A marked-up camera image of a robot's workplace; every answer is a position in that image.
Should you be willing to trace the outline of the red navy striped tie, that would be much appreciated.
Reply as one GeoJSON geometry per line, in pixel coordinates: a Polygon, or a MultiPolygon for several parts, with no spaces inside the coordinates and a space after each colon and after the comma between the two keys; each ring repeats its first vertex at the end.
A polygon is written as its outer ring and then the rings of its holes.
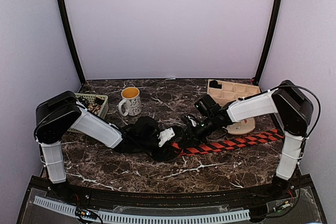
{"type": "Polygon", "coordinates": [[[218,153],[222,151],[232,151],[239,148],[265,144],[278,140],[284,140],[285,135],[279,129],[272,129],[255,135],[233,138],[230,140],[211,142],[201,144],[197,147],[182,148],[177,142],[173,142],[172,146],[180,151],[180,156],[194,156],[198,154],[218,153]]]}

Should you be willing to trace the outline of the white patterned mug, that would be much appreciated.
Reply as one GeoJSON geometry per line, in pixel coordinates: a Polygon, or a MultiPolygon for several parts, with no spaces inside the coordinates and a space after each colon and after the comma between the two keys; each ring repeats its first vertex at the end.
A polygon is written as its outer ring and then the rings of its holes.
{"type": "Polygon", "coordinates": [[[136,87],[128,87],[121,91],[122,100],[118,104],[119,113],[122,116],[137,116],[142,112],[140,90],[136,87]]]}

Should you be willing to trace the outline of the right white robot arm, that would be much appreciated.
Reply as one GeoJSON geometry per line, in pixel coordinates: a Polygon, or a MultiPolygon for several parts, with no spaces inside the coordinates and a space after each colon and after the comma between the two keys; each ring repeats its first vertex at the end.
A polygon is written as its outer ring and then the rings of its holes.
{"type": "Polygon", "coordinates": [[[186,138],[205,142],[207,136],[222,127],[245,119],[270,115],[285,137],[276,169],[276,177],[280,179],[268,187],[269,197],[278,200],[287,193],[288,184],[285,180],[292,177],[302,158],[306,141],[316,127],[315,123],[311,123],[313,103],[306,93],[317,97],[309,89],[285,80],[277,87],[260,94],[239,98],[224,106],[206,94],[194,104],[205,118],[203,121],[198,122],[190,115],[182,117],[182,121],[186,124],[186,138]]]}

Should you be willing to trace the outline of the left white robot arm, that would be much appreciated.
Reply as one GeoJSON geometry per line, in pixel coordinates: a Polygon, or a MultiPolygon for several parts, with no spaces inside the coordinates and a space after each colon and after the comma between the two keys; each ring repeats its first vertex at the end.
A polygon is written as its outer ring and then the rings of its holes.
{"type": "Polygon", "coordinates": [[[172,140],[179,134],[175,128],[159,129],[156,120],[142,116],[134,124],[120,128],[89,111],[71,91],[65,91],[39,104],[35,111],[35,141],[42,152],[53,191],[63,201],[74,197],[69,186],[61,149],[62,136],[77,130],[118,153],[146,153],[157,162],[176,158],[180,150],[172,140]]]}

